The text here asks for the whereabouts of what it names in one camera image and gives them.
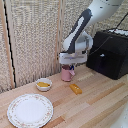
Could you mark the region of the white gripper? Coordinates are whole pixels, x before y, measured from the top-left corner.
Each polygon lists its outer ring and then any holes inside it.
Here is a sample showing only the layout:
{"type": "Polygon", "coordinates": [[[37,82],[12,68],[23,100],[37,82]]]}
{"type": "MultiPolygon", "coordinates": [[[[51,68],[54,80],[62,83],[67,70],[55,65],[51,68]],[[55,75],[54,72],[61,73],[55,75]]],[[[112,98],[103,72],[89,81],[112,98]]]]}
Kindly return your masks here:
{"type": "Polygon", "coordinates": [[[74,65],[77,63],[84,63],[87,61],[87,54],[82,54],[80,52],[68,54],[61,52],[59,54],[59,63],[62,64],[62,68],[66,69],[66,65],[71,65],[70,70],[74,70],[74,65]]]}

